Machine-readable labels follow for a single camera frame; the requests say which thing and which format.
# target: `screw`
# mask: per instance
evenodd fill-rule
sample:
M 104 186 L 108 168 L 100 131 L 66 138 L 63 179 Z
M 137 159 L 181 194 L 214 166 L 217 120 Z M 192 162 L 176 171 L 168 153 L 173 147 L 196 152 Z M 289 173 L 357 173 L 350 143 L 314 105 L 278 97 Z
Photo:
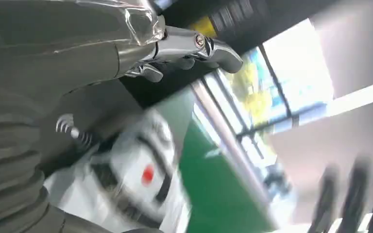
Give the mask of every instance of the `screw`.
M 205 43 L 205 37 L 202 34 L 195 35 L 195 45 L 199 48 Z

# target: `glass window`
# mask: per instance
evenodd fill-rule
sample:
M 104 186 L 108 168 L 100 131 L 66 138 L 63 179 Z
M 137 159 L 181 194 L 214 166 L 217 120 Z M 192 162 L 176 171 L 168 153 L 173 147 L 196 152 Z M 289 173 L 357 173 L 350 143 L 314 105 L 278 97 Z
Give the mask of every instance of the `glass window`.
M 212 124 L 209 122 L 208 118 L 206 118 L 205 114 L 201 110 L 201 108 L 197 105 L 194 104 L 194 116 L 199 120 L 201 123 L 200 126 L 203 127 L 202 132 L 204 135 L 209 135 L 209 137 L 212 139 L 212 141 L 217 145 L 221 145 L 221 138 L 219 137 L 217 131 L 215 131 L 214 127 Z
M 264 48 L 292 112 L 332 100 L 329 71 L 309 19 L 268 40 Z
M 213 74 L 208 74 L 205 76 L 206 83 L 208 84 L 208 87 L 212 94 L 214 95 L 216 101 L 221 107 L 221 110 L 224 112 L 225 116 L 227 117 L 227 120 L 231 124 L 233 130 L 235 133 L 240 133 L 243 129 L 243 125 L 238 120 L 237 115 L 232 110 L 232 107 L 228 100 L 226 99 L 225 95 L 220 89 L 220 86 L 218 82 L 215 80 L 215 77 Z
M 265 139 L 266 135 L 267 135 L 267 132 L 262 132 L 262 133 L 256 133 L 254 137 L 254 140 L 256 144 L 258 145 L 259 150 L 264 156 L 264 159 L 262 160 L 263 167 L 274 165 L 277 160 L 277 155 L 275 151 L 266 142 L 266 139 Z
M 245 152 L 247 153 L 250 161 L 254 164 L 255 167 L 259 169 L 260 175 L 264 179 L 268 175 L 268 170 L 263 165 L 263 159 L 261 159 L 251 139 L 247 136 L 243 137 L 241 141 L 241 145 L 244 148 Z
M 259 125 L 286 115 L 267 65 L 258 48 L 245 54 L 243 68 L 236 74 L 219 71 L 248 126 Z

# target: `window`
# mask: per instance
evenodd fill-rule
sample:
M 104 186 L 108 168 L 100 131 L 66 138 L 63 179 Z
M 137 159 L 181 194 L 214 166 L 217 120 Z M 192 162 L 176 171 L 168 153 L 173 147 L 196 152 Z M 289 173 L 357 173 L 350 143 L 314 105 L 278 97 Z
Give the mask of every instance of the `window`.
M 268 135 L 327 114 L 326 104 L 333 99 L 318 38 L 305 20 L 242 59 L 238 73 L 218 69 L 206 75 L 203 83 L 260 177 L 285 177 L 277 169 L 278 156 Z M 285 194 L 287 183 L 277 183 L 277 190 Z

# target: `black stripe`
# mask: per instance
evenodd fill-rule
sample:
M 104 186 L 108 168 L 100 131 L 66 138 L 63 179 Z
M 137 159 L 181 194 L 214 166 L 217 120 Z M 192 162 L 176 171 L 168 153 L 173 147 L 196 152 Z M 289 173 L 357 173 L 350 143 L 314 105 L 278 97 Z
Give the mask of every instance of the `black stripe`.
M 159 169 L 165 174 L 165 178 L 162 182 L 161 188 L 159 189 L 158 194 L 156 194 L 155 196 L 155 200 L 162 204 L 168 196 L 172 178 L 165 166 L 164 160 L 162 159 L 163 155 L 161 156 L 158 150 L 144 136 L 138 135 L 137 139 L 139 142 L 147 146 L 152 151 L 152 155 L 156 163 L 158 164 Z
M 168 196 L 170 190 L 171 177 L 165 176 L 164 182 L 162 182 L 161 189 L 159 189 L 158 194 L 155 196 L 155 200 L 159 203 L 163 203 Z

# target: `green floor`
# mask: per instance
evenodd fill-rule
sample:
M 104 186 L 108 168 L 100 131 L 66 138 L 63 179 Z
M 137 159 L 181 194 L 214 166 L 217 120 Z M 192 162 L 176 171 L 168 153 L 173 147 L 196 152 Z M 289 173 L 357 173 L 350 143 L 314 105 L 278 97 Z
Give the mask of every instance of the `green floor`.
M 180 170 L 192 204 L 188 233 L 265 233 L 271 224 L 241 186 L 235 173 L 203 132 L 193 115 L 192 90 L 156 106 L 169 123 L 178 147 L 183 144 Z
M 216 150 L 192 120 L 184 140 L 180 170 L 192 203 L 188 233 L 263 233 L 271 225 Z

